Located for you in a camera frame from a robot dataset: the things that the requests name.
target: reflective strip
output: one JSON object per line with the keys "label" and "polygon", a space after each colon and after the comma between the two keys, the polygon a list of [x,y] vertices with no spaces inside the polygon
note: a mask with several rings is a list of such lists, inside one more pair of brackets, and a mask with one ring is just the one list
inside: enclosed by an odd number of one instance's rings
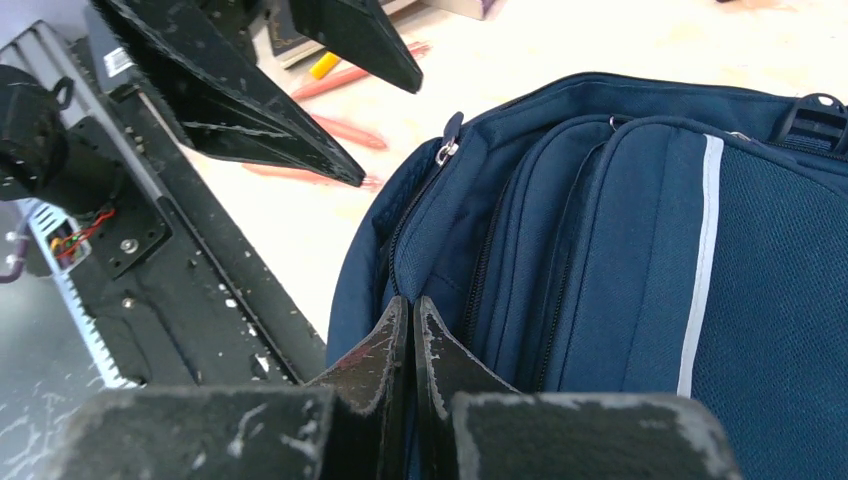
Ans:
{"label": "reflective strip", "polygon": [[683,397],[692,396],[692,369],[695,366],[695,353],[698,351],[701,327],[704,324],[704,312],[707,309],[710,278],[713,272],[716,232],[718,230],[718,191],[724,140],[710,135],[704,136],[707,138],[703,166],[704,214],[701,218],[701,239],[698,245],[698,264],[695,268],[695,287],[692,291],[692,304],[689,307],[686,334],[683,337],[680,374],[677,377],[677,394]]}

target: navy blue backpack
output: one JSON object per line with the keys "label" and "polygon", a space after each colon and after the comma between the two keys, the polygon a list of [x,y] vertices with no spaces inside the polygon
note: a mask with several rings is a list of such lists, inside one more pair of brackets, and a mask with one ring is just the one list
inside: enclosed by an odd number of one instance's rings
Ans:
{"label": "navy blue backpack", "polygon": [[519,390],[677,393],[746,478],[848,478],[838,100],[590,73],[462,121],[366,214],[328,364],[426,295]]}

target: screw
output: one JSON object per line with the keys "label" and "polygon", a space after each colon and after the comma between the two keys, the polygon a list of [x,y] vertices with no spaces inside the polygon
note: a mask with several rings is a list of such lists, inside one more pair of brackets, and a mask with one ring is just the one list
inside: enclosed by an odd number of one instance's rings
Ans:
{"label": "screw", "polygon": [[121,250],[124,251],[127,255],[135,253],[138,250],[138,240],[134,238],[128,238],[121,242]]}

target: red wire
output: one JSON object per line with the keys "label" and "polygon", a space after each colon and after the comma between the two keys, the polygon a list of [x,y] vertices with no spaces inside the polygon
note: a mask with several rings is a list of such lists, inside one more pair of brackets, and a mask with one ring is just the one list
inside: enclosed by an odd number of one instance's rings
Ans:
{"label": "red wire", "polygon": [[77,238],[77,241],[74,242],[73,245],[68,247],[67,250],[65,250],[64,252],[57,255],[56,259],[61,259],[63,257],[66,257],[66,256],[72,254],[80,245],[82,245],[82,242],[88,240],[92,235],[94,235],[94,232],[96,232],[97,229],[100,228],[100,225],[103,223],[104,220],[111,218],[114,215],[115,215],[115,209],[114,208],[112,210],[109,210],[106,213],[100,214],[100,216],[97,217],[97,220],[95,220],[94,223],[91,224],[91,226],[89,226],[88,228],[83,229],[79,232],[79,238]]}

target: cable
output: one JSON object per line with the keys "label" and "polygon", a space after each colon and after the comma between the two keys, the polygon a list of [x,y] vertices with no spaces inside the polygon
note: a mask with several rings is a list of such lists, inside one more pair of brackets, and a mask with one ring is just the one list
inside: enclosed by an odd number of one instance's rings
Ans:
{"label": "cable", "polygon": [[12,254],[12,269],[8,274],[0,275],[0,284],[9,284],[21,278],[24,272],[24,264],[26,263],[27,249],[29,248],[29,219],[35,214],[36,209],[41,206],[41,202],[37,202],[26,215],[21,217],[18,226],[15,228],[13,241],[15,242],[14,253]]}
{"label": "cable", "polygon": [[60,254],[56,255],[56,259],[62,259],[70,256],[73,252],[76,251],[77,248],[79,248],[80,245],[82,245],[84,241],[88,240],[92,235],[94,235],[94,233],[97,231],[97,229],[100,228],[100,225],[103,223],[104,220],[113,216],[115,216],[114,208],[109,210],[108,212],[101,213],[97,217],[97,220],[95,220],[94,223],[92,223],[89,227],[84,228],[79,232],[72,233],[67,237],[63,238],[61,241],[61,246],[64,247],[65,245],[67,245],[68,242],[73,243],[70,245],[70,247],[62,251]]}

